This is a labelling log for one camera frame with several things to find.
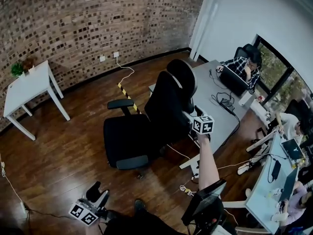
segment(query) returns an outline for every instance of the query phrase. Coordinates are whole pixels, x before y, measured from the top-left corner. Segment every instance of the floor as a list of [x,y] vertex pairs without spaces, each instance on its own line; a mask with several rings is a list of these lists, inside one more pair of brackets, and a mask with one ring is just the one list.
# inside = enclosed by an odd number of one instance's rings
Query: floor
[[[166,69],[172,59],[186,60],[193,67],[202,63],[192,62],[188,56],[186,51],[133,67],[135,73],[124,80],[123,87],[141,111],[149,99],[148,86],[156,82],[159,72]],[[179,164],[186,158],[168,148],[165,157],[156,160],[142,180],[136,178],[134,171],[119,171],[107,164],[103,121],[122,115],[121,110],[107,110],[107,103],[124,98],[116,84],[127,74],[129,70],[118,71],[65,94],[61,103],[71,117],[69,122],[51,101],[36,110],[33,117],[25,117],[22,125],[36,135],[36,141],[31,141],[15,127],[0,136],[6,175],[22,200],[31,209],[40,212],[67,215],[69,207],[81,197],[83,190],[100,181],[102,188],[111,192],[106,205],[108,209],[131,215],[134,199],[142,198],[151,213],[174,229],[187,233],[180,218],[191,198],[181,192],[179,186],[186,184],[193,191],[198,186],[190,181],[190,169],[179,169]],[[262,123],[249,111],[239,131],[216,152],[217,166],[249,159],[245,148],[255,138],[255,130],[261,126]],[[187,156],[198,153],[198,148],[189,139],[173,147]],[[233,172],[226,177],[223,200],[244,200],[244,189],[254,185],[260,170],[257,168],[238,176],[236,168],[220,170],[220,177]],[[29,224],[25,222],[18,198],[4,178],[0,178],[0,185],[0,222],[19,226],[27,234]],[[236,215],[239,225],[244,225],[245,211],[230,211]],[[33,235],[85,234],[84,225],[78,221],[36,213],[31,214],[30,226]]]

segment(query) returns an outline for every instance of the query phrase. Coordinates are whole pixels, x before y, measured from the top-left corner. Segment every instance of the potted plant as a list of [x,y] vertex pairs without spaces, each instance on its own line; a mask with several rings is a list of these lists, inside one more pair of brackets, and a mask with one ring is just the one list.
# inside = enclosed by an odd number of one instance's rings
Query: potted plant
[[32,69],[35,65],[36,60],[37,60],[37,57],[32,57],[32,56],[26,57],[26,59],[22,62],[24,71],[28,71]]
[[11,73],[13,76],[18,77],[24,74],[23,66],[20,62],[15,63],[11,67]]

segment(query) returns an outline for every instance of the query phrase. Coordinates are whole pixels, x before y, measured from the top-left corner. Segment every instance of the hazard tape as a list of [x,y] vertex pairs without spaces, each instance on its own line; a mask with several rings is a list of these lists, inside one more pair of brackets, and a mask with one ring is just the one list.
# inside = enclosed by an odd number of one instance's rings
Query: hazard tape
[[[120,83],[118,83],[117,86],[121,89],[122,93],[126,96],[127,99],[131,99],[131,97],[127,94],[126,90],[122,87]],[[133,104],[133,108],[138,114],[142,114],[138,107],[135,105],[135,103]]]

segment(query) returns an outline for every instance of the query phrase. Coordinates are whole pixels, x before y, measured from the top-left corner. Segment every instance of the brick wall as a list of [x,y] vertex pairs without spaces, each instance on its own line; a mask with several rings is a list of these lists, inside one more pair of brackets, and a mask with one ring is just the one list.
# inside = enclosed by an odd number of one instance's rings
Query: brick wall
[[[0,0],[0,115],[11,65],[48,60],[64,90],[121,64],[188,47],[202,0]],[[100,63],[104,54],[108,60]],[[47,95],[33,99],[32,108]],[[15,117],[24,114],[19,110]],[[1,118],[0,130],[8,125]]]

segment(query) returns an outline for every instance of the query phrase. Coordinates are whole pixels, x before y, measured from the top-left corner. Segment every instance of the plaid shirt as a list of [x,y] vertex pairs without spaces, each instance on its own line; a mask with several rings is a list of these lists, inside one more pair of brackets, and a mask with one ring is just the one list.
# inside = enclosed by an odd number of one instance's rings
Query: plaid shirt
[[[235,72],[238,76],[240,76],[244,81],[246,81],[246,72],[245,66],[248,59],[244,57],[236,57],[234,59],[230,59],[225,62],[221,62],[222,65],[226,66],[227,68],[231,69]],[[260,78],[260,72],[258,69],[255,69],[251,72],[251,79],[247,81],[249,85],[249,90],[254,89],[256,82]]]

